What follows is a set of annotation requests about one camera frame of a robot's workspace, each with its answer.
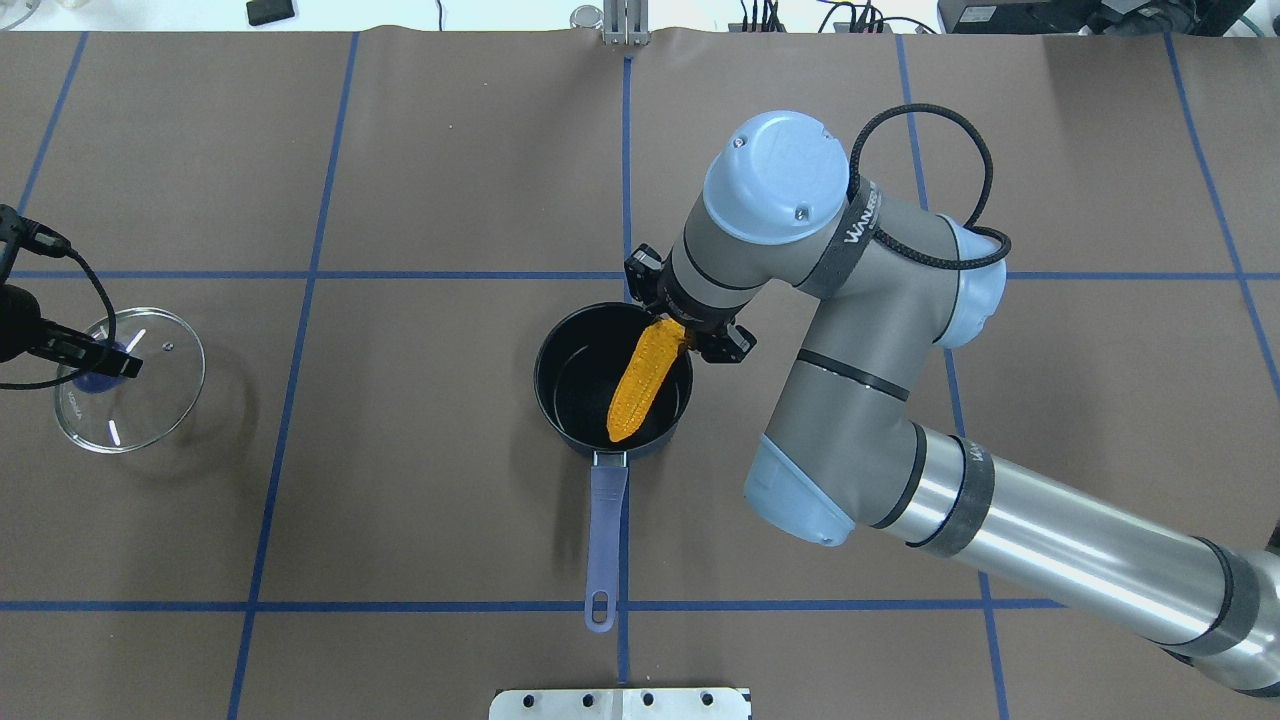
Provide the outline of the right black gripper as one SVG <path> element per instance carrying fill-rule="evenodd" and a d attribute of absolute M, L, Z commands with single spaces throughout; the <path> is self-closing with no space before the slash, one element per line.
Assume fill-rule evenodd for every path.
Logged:
<path fill-rule="evenodd" d="M 643 243 L 626 258 L 623 270 L 631 299 L 652 319 L 680 324 L 687 347 L 704 361 L 741 363 L 755 347 L 755 336 L 737 323 L 755 290 L 710 279 L 686 243 L 675 245 L 664 258 Z"/>

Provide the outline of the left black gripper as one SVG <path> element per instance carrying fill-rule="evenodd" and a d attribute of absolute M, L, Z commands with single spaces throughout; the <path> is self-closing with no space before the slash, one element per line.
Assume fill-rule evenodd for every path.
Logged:
<path fill-rule="evenodd" d="M 14 284 L 1 287 L 1 363 L 35 347 L 37 357 L 72 369 L 69 377 L 136 378 L 143 361 L 122 351 L 108 338 L 95 338 L 55 322 L 44 320 L 37 299 Z"/>

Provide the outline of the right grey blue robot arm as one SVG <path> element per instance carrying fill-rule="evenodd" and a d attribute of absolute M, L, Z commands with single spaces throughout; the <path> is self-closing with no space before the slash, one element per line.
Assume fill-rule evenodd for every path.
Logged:
<path fill-rule="evenodd" d="M 979 152 L 982 187 L 963 222 L 860 170 L 876 128 L 913 113 L 954 122 Z M 744 487 L 772 525 L 827 547 L 860 525 L 886 530 L 1276 701 L 1276 553 L 1170 530 L 908 419 L 931 351 L 973 341 L 1004 296 L 1011 241 L 979 224 L 993 179 L 973 123 L 934 104 L 877 114 L 850 149 L 813 117 L 765 111 L 709 165 L 671 251 L 640 245 L 627 259 L 628 288 L 708 363 L 754 348 L 737 318 L 767 283 L 817 300 Z"/>

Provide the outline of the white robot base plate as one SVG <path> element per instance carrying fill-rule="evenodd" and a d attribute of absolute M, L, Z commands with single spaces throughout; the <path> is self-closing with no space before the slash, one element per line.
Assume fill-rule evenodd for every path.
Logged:
<path fill-rule="evenodd" d="M 489 719 L 753 719 L 748 689 L 732 687 L 509 689 Z"/>

